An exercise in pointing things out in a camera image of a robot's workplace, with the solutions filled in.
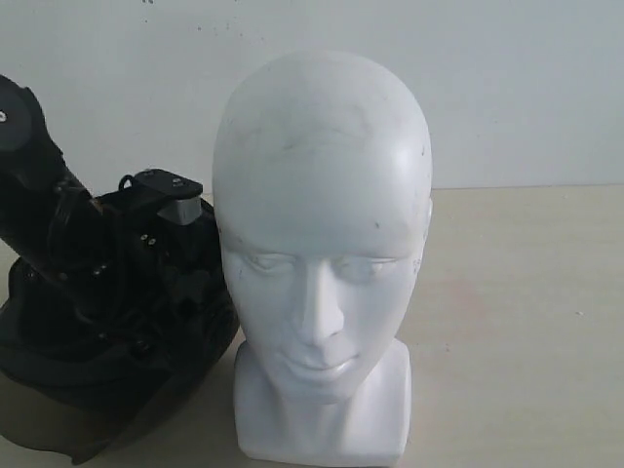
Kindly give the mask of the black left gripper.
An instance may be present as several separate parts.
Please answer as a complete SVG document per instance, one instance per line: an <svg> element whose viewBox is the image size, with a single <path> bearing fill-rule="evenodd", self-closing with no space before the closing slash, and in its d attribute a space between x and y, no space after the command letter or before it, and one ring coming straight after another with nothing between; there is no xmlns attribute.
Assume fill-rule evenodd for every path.
<svg viewBox="0 0 624 468"><path fill-rule="evenodd" d="M69 169L48 175L46 259L67 341L168 341L188 302L174 291L197 269L202 183L162 169L123 175L93 195Z"/></svg>

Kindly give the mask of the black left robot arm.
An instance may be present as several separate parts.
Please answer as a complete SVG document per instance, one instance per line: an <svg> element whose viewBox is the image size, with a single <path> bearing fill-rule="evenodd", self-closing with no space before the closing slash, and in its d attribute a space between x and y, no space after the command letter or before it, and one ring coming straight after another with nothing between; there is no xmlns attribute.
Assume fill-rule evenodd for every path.
<svg viewBox="0 0 624 468"><path fill-rule="evenodd" d="M131 325L160 292L159 237L180 222L164 217L200 203L201 183L149 168L94 195L69 169L32 90L1 79L1 238L67 296L82 320Z"/></svg>

